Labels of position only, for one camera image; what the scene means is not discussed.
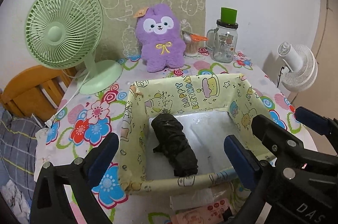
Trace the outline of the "floral tablecloth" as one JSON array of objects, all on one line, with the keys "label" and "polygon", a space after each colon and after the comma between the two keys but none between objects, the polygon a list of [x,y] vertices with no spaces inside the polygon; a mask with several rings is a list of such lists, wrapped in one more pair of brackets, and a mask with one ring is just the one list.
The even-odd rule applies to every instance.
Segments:
[{"label": "floral tablecloth", "polygon": [[[149,79],[179,78],[192,75],[241,73],[253,84],[253,92],[263,101],[273,120],[303,141],[305,147],[315,149],[309,131],[294,118],[294,107],[276,88],[268,76],[243,53],[235,54],[231,63],[212,60],[209,50],[201,48],[195,57],[187,57],[181,68],[166,68],[149,73],[138,57],[122,58],[123,72],[116,83],[92,95],[76,93],[72,83],[61,101],[51,128],[36,134],[35,172],[40,172],[46,162],[55,166],[83,158],[96,148],[109,133],[122,130],[132,133],[131,125],[124,120],[130,114],[128,101],[130,86],[139,80],[145,85]],[[101,182],[92,193],[112,223],[170,223],[177,213],[170,208],[170,198],[164,195],[131,196],[124,192],[118,181],[122,165],[114,157]]]}]

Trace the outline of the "grey plaid pillow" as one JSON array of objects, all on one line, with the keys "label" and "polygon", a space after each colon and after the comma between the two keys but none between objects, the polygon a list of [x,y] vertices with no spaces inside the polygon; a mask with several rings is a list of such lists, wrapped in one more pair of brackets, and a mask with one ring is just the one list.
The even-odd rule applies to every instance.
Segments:
[{"label": "grey plaid pillow", "polygon": [[32,118],[14,117],[1,107],[1,197],[19,223],[30,222],[39,130]]}]

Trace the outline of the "green desk fan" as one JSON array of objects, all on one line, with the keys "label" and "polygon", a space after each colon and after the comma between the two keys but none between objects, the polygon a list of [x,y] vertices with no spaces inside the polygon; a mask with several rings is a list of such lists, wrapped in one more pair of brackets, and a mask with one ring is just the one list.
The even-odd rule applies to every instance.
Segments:
[{"label": "green desk fan", "polygon": [[95,60],[103,28],[99,0],[35,0],[26,18],[26,46],[43,66],[65,70],[84,64],[79,92],[95,94],[122,74],[115,60]]}]

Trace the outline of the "black plastic bag roll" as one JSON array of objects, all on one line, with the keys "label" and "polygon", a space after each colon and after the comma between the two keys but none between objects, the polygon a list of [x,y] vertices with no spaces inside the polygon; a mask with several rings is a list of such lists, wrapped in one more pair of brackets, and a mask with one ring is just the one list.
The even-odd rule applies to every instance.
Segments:
[{"label": "black plastic bag roll", "polygon": [[159,144],[153,152],[162,153],[174,169],[175,177],[186,177],[198,173],[198,160],[192,150],[183,125],[171,114],[159,114],[151,122]]}]

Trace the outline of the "white clip fan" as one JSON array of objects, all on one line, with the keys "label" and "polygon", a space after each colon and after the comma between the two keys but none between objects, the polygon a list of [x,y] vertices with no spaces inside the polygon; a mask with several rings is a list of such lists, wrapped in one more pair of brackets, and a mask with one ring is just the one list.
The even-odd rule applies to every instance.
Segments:
[{"label": "white clip fan", "polygon": [[314,84],[318,65],[310,48],[305,45],[283,42],[278,46],[277,53],[288,68],[282,79],[282,85],[288,91],[302,92]]}]

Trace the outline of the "yellow cartoon storage box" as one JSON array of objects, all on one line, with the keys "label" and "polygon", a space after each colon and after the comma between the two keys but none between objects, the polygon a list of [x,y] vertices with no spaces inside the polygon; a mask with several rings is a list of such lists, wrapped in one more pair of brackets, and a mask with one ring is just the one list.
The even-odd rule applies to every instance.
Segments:
[{"label": "yellow cartoon storage box", "polygon": [[[171,114],[183,126],[197,158],[198,172],[181,178],[162,153],[152,121]],[[267,108],[243,74],[196,75],[134,82],[121,127],[118,178],[128,194],[184,193],[236,177],[224,152],[224,140],[234,135],[258,159],[273,154],[253,135],[255,116]]]}]

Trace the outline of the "glass mason jar mug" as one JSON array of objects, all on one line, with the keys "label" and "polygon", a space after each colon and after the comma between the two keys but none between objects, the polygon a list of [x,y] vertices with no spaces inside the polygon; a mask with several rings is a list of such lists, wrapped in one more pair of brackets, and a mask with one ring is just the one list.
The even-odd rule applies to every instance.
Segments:
[{"label": "glass mason jar mug", "polygon": [[238,24],[228,24],[220,19],[216,21],[216,28],[207,32],[206,47],[211,51],[212,58],[217,62],[230,63],[234,54],[238,39]]}]

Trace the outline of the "beige cartoon cardboard panel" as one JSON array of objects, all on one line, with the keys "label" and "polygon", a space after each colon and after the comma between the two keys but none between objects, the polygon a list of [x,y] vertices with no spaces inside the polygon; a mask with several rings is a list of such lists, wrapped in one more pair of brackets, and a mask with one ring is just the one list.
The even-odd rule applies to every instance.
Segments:
[{"label": "beige cartoon cardboard panel", "polygon": [[131,58],[141,52],[135,36],[135,14],[144,7],[164,3],[179,20],[180,29],[204,35],[206,0],[100,0],[104,25],[96,60]]}]

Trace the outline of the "pink wet wipes pack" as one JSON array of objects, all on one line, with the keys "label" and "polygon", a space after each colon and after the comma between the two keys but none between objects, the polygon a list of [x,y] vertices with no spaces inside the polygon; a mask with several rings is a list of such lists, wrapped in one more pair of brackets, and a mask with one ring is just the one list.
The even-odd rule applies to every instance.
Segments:
[{"label": "pink wet wipes pack", "polygon": [[233,212],[227,200],[211,203],[206,206],[194,208],[171,217],[171,223],[201,224],[221,223],[226,218],[232,217]]}]

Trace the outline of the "clear plastic bag roll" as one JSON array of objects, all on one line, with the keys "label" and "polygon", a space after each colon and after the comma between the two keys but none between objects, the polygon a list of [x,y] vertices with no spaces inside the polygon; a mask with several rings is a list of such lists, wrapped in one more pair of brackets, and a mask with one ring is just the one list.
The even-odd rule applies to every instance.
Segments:
[{"label": "clear plastic bag roll", "polygon": [[231,193],[225,187],[211,187],[192,191],[187,194],[170,196],[170,208],[173,211],[202,207],[226,198]]}]

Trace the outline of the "green card in jar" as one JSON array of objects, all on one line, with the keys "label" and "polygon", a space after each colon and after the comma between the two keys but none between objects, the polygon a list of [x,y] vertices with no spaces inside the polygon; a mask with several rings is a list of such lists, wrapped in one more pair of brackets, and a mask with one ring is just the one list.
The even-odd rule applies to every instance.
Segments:
[{"label": "green card in jar", "polygon": [[235,24],[237,22],[237,10],[232,8],[221,8],[221,22]]}]

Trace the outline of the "orange scissors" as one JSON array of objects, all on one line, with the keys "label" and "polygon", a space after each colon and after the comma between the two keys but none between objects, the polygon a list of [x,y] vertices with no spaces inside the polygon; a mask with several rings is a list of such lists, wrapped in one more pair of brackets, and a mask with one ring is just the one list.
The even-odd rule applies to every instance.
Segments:
[{"label": "orange scissors", "polygon": [[207,38],[207,37],[203,37],[203,36],[195,35],[195,34],[190,34],[190,39],[191,39],[193,42],[204,42],[204,41],[208,41],[208,38]]}]

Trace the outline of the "purple plush toy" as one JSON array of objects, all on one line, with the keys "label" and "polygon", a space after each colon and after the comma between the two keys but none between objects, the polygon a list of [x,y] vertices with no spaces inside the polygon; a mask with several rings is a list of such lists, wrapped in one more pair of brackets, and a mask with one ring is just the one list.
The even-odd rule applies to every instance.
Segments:
[{"label": "purple plush toy", "polygon": [[180,37],[180,23],[167,4],[153,5],[140,14],[135,35],[148,72],[184,66],[186,43]]}]

